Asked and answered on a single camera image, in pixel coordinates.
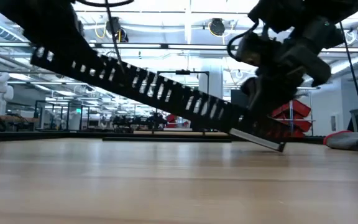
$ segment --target black cable carrier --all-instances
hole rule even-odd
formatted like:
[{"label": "black cable carrier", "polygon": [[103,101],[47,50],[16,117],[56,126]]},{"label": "black cable carrier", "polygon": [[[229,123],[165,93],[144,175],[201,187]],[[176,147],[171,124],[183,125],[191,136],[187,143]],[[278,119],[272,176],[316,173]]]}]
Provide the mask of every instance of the black cable carrier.
[{"label": "black cable carrier", "polygon": [[284,134],[289,130],[286,124],[267,116],[255,119],[245,108],[125,62],[121,62],[122,73],[117,59],[105,55],[99,57],[105,66],[95,70],[37,47],[31,64],[275,151],[284,150],[282,139],[287,137]]}]

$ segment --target ceiling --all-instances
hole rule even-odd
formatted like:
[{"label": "ceiling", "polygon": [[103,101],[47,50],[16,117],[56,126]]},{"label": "ceiling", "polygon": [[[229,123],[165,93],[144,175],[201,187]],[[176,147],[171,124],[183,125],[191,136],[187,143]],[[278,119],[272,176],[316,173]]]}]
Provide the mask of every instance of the ceiling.
[{"label": "ceiling", "polygon": [[[104,2],[104,0],[92,0],[93,2]],[[112,8],[112,16],[119,17],[120,24],[129,37],[130,43],[156,43],[156,44],[208,44],[224,45],[237,34],[249,29],[253,23],[247,18],[247,13],[255,6],[258,0],[136,0],[130,5]],[[74,4],[74,9],[85,27],[85,38],[89,43],[111,43],[111,39],[104,35],[104,24],[107,21],[106,10],[104,8],[89,7],[80,3]],[[224,38],[215,37],[210,34],[208,23],[212,18],[222,18],[226,26]],[[343,21],[345,29],[350,29],[358,24],[358,13]],[[8,33],[14,35],[18,40],[26,42],[21,35],[21,29],[15,23],[6,19],[0,14],[0,27]],[[271,37],[283,40],[288,36],[288,32],[275,34],[270,32]],[[349,36],[351,47],[358,47],[358,36]],[[112,49],[98,49],[105,54]],[[28,72],[31,68],[29,64],[30,51],[27,49],[0,47],[0,70],[16,71],[24,74],[32,82],[75,82],[69,78],[60,78],[54,74],[39,69],[32,68],[32,73]],[[227,57],[223,50],[160,50],[160,49],[122,49],[123,60],[139,67],[148,68],[151,71],[157,70],[179,70],[190,69],[200,70],[205,60],[209,58],[222,58],[224,69],[225,95],[229,96],[229,90],[241,82],[246,76],[255,70],[244,63],[238,63]],[[341,53],[323,53],[320,55],[327,63],[336,64],[345,62],[347,55]],[[178,76],[165,74],[178,82],[188,85],[198,85],[196,75]],[[112,111],[119,105],[130,105],[129,100],[122,99],[103,90],[93,88],[87,91],[86,85],[38,85],[34,88],[39,91],[46,91],[50,96],[61,96],[58,91],[68,91],[77,97],[94,98],[84,104],[93,105],[96,110]],[[141,111],[148,113],[153,108],[144,107]]]}]

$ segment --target wooden table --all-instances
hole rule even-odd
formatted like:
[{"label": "wooden table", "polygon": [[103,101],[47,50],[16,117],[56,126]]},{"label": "wooden table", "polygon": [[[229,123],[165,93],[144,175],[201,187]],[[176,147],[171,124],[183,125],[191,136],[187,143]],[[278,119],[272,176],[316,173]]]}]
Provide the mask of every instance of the wooden table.
[{"label": "wooden table", "polygon": [[0,142],[0,224],[358,224],[358,152],[288,144]]}]

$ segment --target black machine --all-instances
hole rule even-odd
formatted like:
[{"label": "black machine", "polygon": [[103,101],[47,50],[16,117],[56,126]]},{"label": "black machine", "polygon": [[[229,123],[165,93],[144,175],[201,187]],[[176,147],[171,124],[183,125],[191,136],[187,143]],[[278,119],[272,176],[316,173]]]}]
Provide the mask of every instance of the black machine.
[{"label": "black machine", "polygon": [[[34,43],[33,65],[277,151],[283,150],[282,133],[289,127],[265,114],[293,99],[305,73],[314,78],[314,86],[327,82],[330,68],[318,54],[323,48],[343,42],[335,24],[358,11],[358,0],[260,0],[249,13],[255,22],[253,28],[232,39],[227,47],[231,57],[258,66],[257,78],[242,88],[249,95],[249,108],[241,108],[122,62],[116,38],[112,41],[117,59],[99,56],[83,38],[71,5],[75,2],[106,7],[110,30],[117,30],[109,8],[133,0],[119,3],[105,0],[104,4],[85,0],[0,0],[0,13],[19,24]],[[253,33],[259,20],[265,23],[261,36]],[[270,40],[267,35],[268,29],[281,32],[292,27],[284,43]],[[231,45],[241,37],[233,55]]]}]

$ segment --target gray cloth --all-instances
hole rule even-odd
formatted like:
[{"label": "gray cloth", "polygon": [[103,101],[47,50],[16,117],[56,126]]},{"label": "gray cloth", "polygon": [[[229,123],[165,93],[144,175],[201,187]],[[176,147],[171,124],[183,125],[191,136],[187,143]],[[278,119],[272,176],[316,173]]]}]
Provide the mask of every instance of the gray cloth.
[{"label": "gray cloth", "polygon": [[358,133],[339,133],[329,136],[326,145],[332,149],[358,150]]}]

